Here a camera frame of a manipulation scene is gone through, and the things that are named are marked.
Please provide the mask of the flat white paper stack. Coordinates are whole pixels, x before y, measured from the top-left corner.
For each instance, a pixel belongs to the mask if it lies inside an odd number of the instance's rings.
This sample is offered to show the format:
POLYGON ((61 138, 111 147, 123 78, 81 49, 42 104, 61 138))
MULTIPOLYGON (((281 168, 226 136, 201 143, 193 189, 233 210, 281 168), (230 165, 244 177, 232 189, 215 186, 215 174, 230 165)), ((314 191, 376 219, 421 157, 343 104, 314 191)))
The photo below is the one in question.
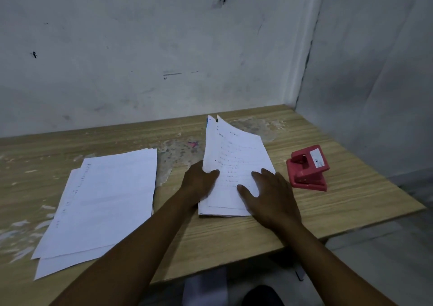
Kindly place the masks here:
POLYGON ((153 214, 157 149, 84 159, 31 259, 34 280, 95 260, 153 214))

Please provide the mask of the black shoe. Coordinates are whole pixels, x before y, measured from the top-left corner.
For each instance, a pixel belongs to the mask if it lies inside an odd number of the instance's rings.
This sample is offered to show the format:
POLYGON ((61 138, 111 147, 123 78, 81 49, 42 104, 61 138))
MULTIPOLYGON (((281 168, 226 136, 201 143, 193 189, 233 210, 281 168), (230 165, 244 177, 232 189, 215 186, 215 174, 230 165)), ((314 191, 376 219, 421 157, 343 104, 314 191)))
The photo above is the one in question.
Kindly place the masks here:
POLYGON ((246 293, 241 306, 284 306, 284 303, 272 287, 259 285, 246 293))

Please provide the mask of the person's left forearm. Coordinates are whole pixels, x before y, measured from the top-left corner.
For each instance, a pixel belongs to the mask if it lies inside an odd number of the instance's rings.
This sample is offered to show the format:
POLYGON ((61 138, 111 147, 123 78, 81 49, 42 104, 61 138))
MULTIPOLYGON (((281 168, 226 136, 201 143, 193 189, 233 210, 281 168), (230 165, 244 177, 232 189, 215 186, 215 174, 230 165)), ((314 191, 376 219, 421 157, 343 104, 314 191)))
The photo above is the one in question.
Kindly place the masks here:
POLYGON ((187 214, 200 199, 191 189, 179 189, 49 306, 137 306, 187 214))

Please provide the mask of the person's right hand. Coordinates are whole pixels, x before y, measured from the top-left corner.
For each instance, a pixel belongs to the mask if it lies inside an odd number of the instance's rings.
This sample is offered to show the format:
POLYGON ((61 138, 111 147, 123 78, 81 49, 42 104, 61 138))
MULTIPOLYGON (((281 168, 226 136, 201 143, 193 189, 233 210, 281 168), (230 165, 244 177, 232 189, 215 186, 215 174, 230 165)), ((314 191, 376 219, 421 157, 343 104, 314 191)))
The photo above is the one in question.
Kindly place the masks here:
POLYGON ((302 224, 292 186, 279 173, 266 169, 251 173, 260 199, 259 215, 253 218, 263 227, 279 232, 289 225, 302 224))

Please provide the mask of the curled printed white paper stack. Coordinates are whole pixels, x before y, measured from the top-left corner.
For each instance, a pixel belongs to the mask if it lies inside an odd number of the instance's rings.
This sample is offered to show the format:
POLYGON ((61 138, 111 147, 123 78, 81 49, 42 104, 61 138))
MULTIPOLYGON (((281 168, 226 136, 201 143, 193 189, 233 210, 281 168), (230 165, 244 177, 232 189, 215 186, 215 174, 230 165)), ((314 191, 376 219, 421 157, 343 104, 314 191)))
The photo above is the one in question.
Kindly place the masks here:
POLYGON ((245 186, 254 197, 259 191, 251 173, 266 169, 275 173, 262 139, 235 128, 220 116, 208 116, 203 171, 219 171, 211 192, 198 203, 199 216, 251 216, 237 186, 245 186))

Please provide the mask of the person's left hand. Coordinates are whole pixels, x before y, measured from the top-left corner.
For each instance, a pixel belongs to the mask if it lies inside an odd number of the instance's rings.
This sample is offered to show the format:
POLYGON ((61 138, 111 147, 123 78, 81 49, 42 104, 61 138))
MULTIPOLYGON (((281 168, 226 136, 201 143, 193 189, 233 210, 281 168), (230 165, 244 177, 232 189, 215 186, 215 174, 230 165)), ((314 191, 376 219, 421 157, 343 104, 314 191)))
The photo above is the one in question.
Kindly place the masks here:
POLYGON ((214 188, 215 182, 203 181, 203 160, 191 165, 185 172, 181 186, 176 193, 185 209, 190 209, 207 197, 214 188))

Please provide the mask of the white cloth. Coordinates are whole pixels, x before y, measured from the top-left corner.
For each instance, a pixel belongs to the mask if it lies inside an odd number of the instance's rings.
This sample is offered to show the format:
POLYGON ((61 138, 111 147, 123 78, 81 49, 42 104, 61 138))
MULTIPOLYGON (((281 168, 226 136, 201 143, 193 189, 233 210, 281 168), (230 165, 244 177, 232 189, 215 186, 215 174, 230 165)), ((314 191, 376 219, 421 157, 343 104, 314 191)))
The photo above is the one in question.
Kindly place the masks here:
POLYGON ((228 306, 226 267, 185 279, 182 306, 228 306))

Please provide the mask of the red hole punch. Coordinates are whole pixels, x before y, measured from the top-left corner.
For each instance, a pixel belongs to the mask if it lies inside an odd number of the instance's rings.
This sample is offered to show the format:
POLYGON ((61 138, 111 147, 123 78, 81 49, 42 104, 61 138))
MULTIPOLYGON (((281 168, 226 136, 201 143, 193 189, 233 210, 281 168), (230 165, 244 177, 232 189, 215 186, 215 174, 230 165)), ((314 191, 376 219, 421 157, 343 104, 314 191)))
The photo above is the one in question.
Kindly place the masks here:
POLYGON ((289 182, 293 188, 327 192, 323 172, 330 166, 320 145, 294 151, 286 161, 289 182))

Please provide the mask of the person's right forearm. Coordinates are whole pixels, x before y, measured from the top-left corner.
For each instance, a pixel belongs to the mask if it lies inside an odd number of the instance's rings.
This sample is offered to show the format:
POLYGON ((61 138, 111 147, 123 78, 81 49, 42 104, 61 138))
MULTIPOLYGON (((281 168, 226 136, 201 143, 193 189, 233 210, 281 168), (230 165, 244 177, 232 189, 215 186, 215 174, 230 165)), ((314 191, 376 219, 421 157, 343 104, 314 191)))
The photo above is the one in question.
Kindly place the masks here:
POLYGON ((265 226, 298 256, 326 306, 397 306, 327 249, 299 221, 287 217, 265 226))

